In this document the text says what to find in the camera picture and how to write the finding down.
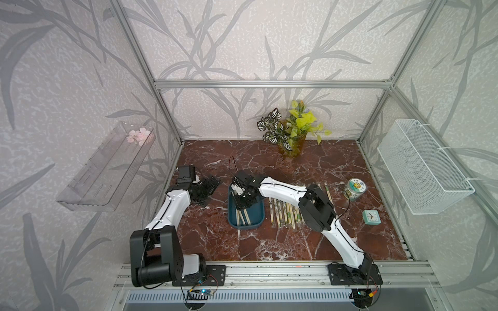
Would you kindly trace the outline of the teal storage box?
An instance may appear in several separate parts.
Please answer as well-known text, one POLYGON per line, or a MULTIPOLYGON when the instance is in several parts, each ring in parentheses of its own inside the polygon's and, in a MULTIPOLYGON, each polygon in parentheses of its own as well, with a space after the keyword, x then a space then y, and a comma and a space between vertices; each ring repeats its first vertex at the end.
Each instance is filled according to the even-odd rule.
POLYGON ((229 186, 228 191, 228 223, 236 229, 256 229, 265 219, 265 207, 263 201, 255 203, 251 207, 238 210, 234 197, 232 187, 229 186))

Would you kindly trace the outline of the chopstick pair fourteenth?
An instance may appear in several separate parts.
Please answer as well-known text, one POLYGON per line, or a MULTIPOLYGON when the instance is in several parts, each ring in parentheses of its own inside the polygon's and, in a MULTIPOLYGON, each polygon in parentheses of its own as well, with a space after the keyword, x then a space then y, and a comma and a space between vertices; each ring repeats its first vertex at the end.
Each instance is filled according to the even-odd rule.
POLYGON ((273 204, 272 198, 268 199, 268 204, 270 207, 270 214, 271 214, 271 226, 272 226, 272 228, 276 228, 276 220, 275 220, 275 216, 274 216, 274 204, 273 204))

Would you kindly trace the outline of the chopstick pair thirteenth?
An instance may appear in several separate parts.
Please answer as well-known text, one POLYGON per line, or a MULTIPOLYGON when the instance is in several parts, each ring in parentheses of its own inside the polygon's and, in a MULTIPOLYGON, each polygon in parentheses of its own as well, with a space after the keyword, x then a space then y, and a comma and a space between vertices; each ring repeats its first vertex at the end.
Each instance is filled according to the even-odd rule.
POLYGON ((274 209, 275 209, 275 214, 276 214, 277 226, 278 226, 278 228, 281 228, 280 210, 279 210, 278 202, 276 199, 274 199, 274 209))

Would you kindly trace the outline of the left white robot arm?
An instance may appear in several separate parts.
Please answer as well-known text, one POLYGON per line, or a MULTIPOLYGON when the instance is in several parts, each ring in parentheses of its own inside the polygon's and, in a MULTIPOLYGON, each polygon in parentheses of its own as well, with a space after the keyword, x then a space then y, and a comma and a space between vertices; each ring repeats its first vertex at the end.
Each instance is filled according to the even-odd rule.
POLYGON ((185 254, 177 227, 192 204, 204 206, 220 181, 211 176, 199 181, 178 183, 166 192, 165 202, 153 220, 130 237, 130 269, 135 287, 178 281, 203 282, 208 277, 201 254, 185 254))

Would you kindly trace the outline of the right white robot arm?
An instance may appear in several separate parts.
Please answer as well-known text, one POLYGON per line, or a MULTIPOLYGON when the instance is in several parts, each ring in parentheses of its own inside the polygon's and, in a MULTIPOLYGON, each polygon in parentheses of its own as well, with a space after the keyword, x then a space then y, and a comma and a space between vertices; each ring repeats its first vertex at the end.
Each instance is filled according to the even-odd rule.
POLYGON ((306 225, 328 239, 341 255, 347 269, 362 275, 370 272, 373 266, 371 256, 346 233, 334 205, 318 185, 301 187, 265 175, 252 177, 240 172, 233 178, 230 188, 239 210, 247 209, 265 198, 298 207, 306 225))

